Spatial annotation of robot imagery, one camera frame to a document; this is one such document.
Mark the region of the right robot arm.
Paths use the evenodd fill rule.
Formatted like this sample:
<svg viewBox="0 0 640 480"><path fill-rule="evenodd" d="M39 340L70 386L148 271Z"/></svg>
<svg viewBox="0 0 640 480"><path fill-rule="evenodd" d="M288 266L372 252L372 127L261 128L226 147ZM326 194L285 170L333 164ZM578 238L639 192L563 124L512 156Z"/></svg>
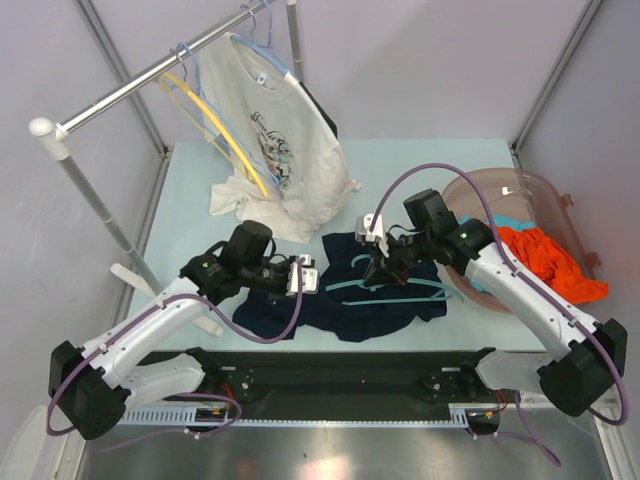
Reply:
<svg viewBox="0 0 640 480"><path fill-rule="evenodd" d="M364 285L405 285L410 269L437 262L498 299L545 348L542 354L478 351L461 376L469 399L484 401L501 389L527 391L577 417L620 382L627 332L619 322L601 323L571 305L519 262L486 223L458 222L437 191L415 194L404 207L414 229L398 238L373 214L357 219L355 238L371 249Z"/></svg>

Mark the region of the navy blue t-shirt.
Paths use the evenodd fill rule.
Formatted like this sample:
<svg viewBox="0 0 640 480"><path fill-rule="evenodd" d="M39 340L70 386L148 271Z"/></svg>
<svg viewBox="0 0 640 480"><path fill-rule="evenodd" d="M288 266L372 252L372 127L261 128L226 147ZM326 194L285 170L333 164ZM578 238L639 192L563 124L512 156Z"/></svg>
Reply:
<svg viewBox="0 0 640 480"><path fill-rule="evenodd" d="M369 254L368 249L357 243L349 233L325 235L322 243L328 267L336 262L346 262L359 254ZM346 306L333 300L319 283L316 294L304 297L294 327L313 327L333 333L341 341L360 343L395 333L407 327L415 318L428 322L446 314L446 302Z"/></svg>

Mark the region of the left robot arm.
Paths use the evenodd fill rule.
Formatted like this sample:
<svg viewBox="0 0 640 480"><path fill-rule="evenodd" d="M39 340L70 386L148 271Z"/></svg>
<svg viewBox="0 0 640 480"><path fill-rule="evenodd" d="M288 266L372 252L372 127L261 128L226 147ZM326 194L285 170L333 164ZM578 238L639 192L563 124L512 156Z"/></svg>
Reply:
<svg viewBox="0 0 640 480"><path fill-rule="evenodd" d="M77 431L95 440L113 429L129 411L168 398L224 402L241 411L226 396L221 365L200 347L144 365L143 359L183 326L214 313L230 330L257 342L219 308L247 288L274 297L292 297L299 312L304 294L317 289L315 262L308 255L276 258L271 230L245 221L227 241L191 258L178 276L139 313L76 347L65 341L51 354L50 403L69 427L46 427L51 436Z"/></svg>

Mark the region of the green hanger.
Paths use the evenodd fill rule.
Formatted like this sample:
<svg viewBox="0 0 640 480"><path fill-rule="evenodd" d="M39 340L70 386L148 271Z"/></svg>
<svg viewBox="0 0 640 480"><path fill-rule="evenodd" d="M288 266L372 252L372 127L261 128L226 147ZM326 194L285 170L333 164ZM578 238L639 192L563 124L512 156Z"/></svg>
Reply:
<svg viewBox="0 0 640 480"><path fill-rule="evenodd" d="M410 269L405 284L365 286L364 274L369 265L369 254L336 262L321 275L320 286L333 300L346 306L435 303L451 299L464 301L458 289L440 279L433 263Z"/></svg>

